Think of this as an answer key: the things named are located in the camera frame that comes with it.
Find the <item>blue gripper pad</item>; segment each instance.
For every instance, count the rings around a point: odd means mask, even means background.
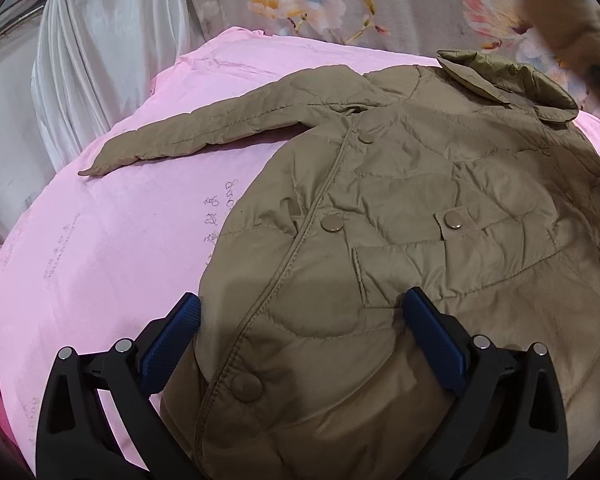
[[[404,295],[402,314],[440,386],[460,396],[466,387],[467,362],[440,322],[441,314],[417,287]]]
[[[170,316],[140,362],[140,391],[147,397],[161,392],[174,368],[200,328],[200,298],[191,294]]]

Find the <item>jacket collar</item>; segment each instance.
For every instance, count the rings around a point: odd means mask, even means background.
[[[475,94],[503,105],[522,101],[523,108],[531,108],[543,122],[564,124],[578,115],[573,97],[531,65],[474,50],[439,50],[438,62]]]

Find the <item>white wall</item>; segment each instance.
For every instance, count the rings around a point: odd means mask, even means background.
[[[55,172],[31,98],[36,17],[0,39],[0,242]]]

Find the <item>jacket sleeve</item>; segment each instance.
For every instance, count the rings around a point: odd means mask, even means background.
[[[302,123],[313,128],[357,107],[396,98],[347,66],[301,70],[247,94],[180,114],[108,140],[81,176],[102,176],[138,160],[184,156],[259,132]]]

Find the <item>bed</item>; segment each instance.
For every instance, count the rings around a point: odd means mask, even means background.
[[[101,179],[78,177],[104,142],[302,68],[344,63],[365,73],[436,64],[430,57],[301,34],[270,37],[238,27],[208,34],[214,37],[154,78],[150,97],[135,113],[59,171],[0,249],[0,430],[32,469],[40,399],[58,349],[71,344],[95,352],[123,336],[134,338],[182,291],[196,292],[224,218],[296,132],[136,164]],[[600,155],[600,118],[582,111],[576,124]],[[112,402],[103,402],[125,456],[141,464]],[[152,402],[157,406],[159,398]]]

